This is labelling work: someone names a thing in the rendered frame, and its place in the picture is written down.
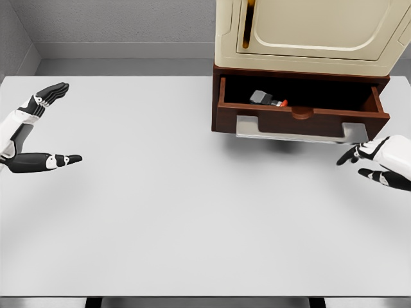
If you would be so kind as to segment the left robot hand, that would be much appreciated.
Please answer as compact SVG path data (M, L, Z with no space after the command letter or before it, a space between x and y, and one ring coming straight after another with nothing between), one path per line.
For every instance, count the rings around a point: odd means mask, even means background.
M69 84L61 82L34 93L0 123L0 171L7 167L13 173L39 173L82 161L80 155L24 153L23 144L43 116L47 107L64 97Z

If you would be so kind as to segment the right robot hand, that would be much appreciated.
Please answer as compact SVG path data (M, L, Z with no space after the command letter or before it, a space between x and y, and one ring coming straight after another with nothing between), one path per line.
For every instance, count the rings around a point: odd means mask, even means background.
M347 161L355 164L360 159L376 162L386 170L361 168L358 174L386 187L411 192L411 139L391 135L355 144L337 160L337 165Z

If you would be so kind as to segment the cream cabinet door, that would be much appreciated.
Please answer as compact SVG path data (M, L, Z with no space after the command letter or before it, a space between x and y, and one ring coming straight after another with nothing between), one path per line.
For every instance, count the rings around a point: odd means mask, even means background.
M243 49L243 1L237 52L377 61L410 6L411 0L256 0Z

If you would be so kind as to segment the cream cabinet body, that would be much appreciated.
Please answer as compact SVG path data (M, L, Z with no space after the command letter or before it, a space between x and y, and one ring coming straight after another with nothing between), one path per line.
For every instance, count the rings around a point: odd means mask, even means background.
M216 0L214 62L220 67L299 73L386 76L411 43L411 6L377 61L255 55L237 52L241 4L247 0Z

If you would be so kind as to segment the grey switch with red tip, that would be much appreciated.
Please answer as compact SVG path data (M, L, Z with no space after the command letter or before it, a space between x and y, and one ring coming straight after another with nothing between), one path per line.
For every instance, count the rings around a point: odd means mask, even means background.
M255 90L249 99L249 103L253 105L265 105L275 107L287 107L288 101L285 99L279 101L273 98L273 95L263 92L262 90Z

